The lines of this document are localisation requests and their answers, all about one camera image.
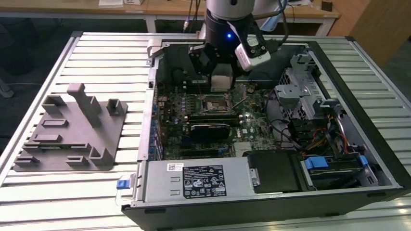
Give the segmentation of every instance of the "power supply label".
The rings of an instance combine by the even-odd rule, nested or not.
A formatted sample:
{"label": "power supply label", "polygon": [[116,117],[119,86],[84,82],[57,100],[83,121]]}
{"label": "power supply label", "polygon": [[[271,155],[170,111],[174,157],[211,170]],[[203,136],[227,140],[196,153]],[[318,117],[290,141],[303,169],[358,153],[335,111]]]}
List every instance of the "power supply label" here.
{"label": "power supply label", "polygon": [[183,167],[187,199],[227,196],[223,165]]}

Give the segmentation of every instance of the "slotted aluminum table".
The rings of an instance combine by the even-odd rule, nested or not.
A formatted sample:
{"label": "slotted aluminum table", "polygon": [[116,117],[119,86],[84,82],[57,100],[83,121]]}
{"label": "slotted aluminum table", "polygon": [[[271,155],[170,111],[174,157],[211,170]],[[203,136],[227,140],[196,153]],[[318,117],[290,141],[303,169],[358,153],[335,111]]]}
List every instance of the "slotted aluminum table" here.
{"label": "slotted aluminum table", "polygon": [[[147,46],[152,38],[195,39],[195,35],[73,33],[56,65],[0,157],[0,229],[3,231],[105,230],[136,231],[116,198],[116,180],[136,170],[149,67]],[[411,172],[411,105],[356,42],[342,37],[290,37],[319,42],[354,95],[375,122],[398,158]],[[99,101],[128,103],[116,165],[103,172],[15,172],[23,143],[35,130],[48,94],[65,101],[71,82],[85,83]],[[324,83],[330,95],[331,86]],[[131,190],[123,199],[131,198]],[[200,228],[196,230],[410,230],[411,198],[371,204],[347,215]]]}

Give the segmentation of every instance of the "blue plastic latch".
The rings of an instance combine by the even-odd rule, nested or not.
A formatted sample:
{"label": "blue plastic latch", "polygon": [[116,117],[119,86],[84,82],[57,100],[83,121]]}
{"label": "blue plastic latch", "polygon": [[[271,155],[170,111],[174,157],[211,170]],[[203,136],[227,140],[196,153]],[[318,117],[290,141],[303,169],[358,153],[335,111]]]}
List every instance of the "blue plastic latch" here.
{"label": "blue plastic latch", "polygon": [[117,189],[129,189],[129,180],[117,180]]}
{"label": "blue plastic latch", "polygon": [[312,163],[311,163],[311,161],[308,159],[304,160],[304,163],[306,163],[306,168],[307,169],[312,169]]}
{"label": "blue plastic latch", "polygon": [[368,164],[367,157],[364,155],[360,155],[359,160],[360,160],[362,166],[364,167]]}
{"label": "blue plastic latch", "polygon": [[327,160],[322,156],[308,157],[307,160],[304,160],[304,163],[307,169],[328,167]]}

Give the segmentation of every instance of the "barcode sticker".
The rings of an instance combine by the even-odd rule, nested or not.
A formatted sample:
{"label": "barcode sticker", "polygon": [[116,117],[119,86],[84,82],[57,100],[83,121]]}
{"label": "barcode sticker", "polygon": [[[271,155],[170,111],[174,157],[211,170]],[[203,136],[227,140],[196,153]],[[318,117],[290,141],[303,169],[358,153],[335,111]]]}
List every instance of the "barcode sticker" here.
{"label": "barcode sticker", "polygon": [[183,163],[167,164],[167,171],[183,171],[183,167],[184,167]]}

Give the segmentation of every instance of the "gray plastic base plate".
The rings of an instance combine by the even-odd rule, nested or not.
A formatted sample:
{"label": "gray plastic base plate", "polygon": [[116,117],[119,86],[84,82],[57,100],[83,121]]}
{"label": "gray plastic base plate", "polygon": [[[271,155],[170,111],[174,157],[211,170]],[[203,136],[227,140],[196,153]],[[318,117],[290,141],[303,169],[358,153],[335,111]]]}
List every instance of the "gray plastic base plate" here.
{"label": "gray plastic base plate", "polygon": [[[84,114],[81,113],[77,103],[68,102],[67,105],[59,106],[61,115],[53,115],[53,117],[51,117],[48,113],[44,114],[28,143],[40,142],[37,135],[45,138],[60,135],[61,137],[56,139],[55,143],[56,146],[63,144],[63,147],[53,147],[53,143],[48,141],[47,144],[51,144],[51,146],[43,148],[40,151],[31,151],[29,153],[23,151],[20,157],[16,159],[16,162],[19,160],[24,160],[24,158],[33,157],[36,159],[36,164],[28,164],[27,166],[21,166],[24,164],[16,164],[13,166],[15,171],[109,170],[113,167],[125,113],[119,116],[111,116],[105,108],[107,102],[99,104],[101,107],[101,112],[99,113],[101,126],[99,128],[92,128]],[[125,112],[127,103],[121,103],[121,106]],[[53,123],[48,122],[49,120],[56,121],[57,119],[67,120],[67,127],[55,127]],[[65,144],[73,143],[89,144],[88,149],[79,148],[79,150],[75,150],[69,148],[69,145],[64,147]],[[89,160],[92,147],[95,148],[95,151],[97,151],[97,155],[103,155],[105,153],[104,160]],[[68,164],[71,156],[73,156],[73,164]],[[95,163],[97,163],[97,161],[104,162],[104,164],[99,164],[99,166],[96,166]]]}

